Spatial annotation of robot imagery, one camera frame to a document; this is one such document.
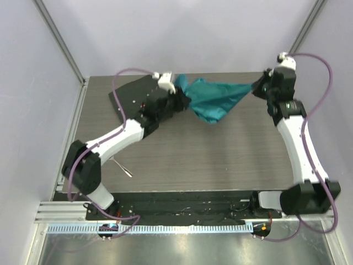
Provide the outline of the teal satin napkin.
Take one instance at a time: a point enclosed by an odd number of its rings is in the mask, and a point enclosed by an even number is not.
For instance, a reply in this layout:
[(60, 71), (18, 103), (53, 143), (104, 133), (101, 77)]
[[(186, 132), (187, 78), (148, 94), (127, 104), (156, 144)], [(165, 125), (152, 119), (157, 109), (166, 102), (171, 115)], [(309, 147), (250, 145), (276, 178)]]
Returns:
[(215, 124), (223, 119), (252, 91), (250, 83), (210, 82), (204, 78), (198, 78), (190, 83), (185, 74), (179, 75), (174, 85), (191, 100), (189, 108), (209, 124)]

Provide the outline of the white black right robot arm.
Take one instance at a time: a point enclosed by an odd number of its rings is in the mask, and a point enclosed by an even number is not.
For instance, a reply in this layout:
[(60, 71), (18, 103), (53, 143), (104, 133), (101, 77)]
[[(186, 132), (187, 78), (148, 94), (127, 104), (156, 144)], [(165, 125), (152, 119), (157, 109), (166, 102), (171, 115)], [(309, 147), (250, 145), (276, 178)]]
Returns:
[(269, 209), (286, 215), (324, 214), (341, 192), (337, 181), (330, 181), (313, 146), (303, 103), (294, 98), (296, 73), (286, 67), (267, 69), (253, 83), (252, 94), (266, 100), (268, 113), (285, 143), (293, 172), (293, 186), (282, 191), (254, 192), (249, 211), (262, 218)]

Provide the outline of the silver metal fork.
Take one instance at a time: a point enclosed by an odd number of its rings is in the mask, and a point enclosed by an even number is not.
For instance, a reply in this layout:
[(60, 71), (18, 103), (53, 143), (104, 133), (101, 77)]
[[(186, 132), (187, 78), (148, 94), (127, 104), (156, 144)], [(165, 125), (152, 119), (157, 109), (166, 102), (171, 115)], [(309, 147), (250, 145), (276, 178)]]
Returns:
[(121, 168), (121, 170), (122, 170), (128, 177), (130, 177), (130, 178), (133, 177), (132, 172), (131, 172), (130, 170), (128, 170), (126, 167), (124, 167), (122, 164), (120, 164), (120, 163), (115, 159), (114, 156), (110, 157), (109, 160), (110, 160), (110, 161), (113, 161), (116, 165), (118, 165), (118, 166)]

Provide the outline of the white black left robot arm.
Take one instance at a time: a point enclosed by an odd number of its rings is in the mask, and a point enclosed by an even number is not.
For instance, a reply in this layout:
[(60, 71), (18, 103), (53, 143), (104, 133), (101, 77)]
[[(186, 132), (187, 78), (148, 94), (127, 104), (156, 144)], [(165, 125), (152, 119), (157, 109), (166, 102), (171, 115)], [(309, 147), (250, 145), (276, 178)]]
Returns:
[(165, 97), (147, 98), (136, 114), (118, 128), (92, 141), (71, 143), (62, 175), (99, 207), (98, 213), (103, 219), (112, 220), (117, 215), (117, 206), (113, 195), (101, 182), (102, 165), (119, 151), (153, 133), (173, 114), (185, 111), (190, 102), (181, 89)]

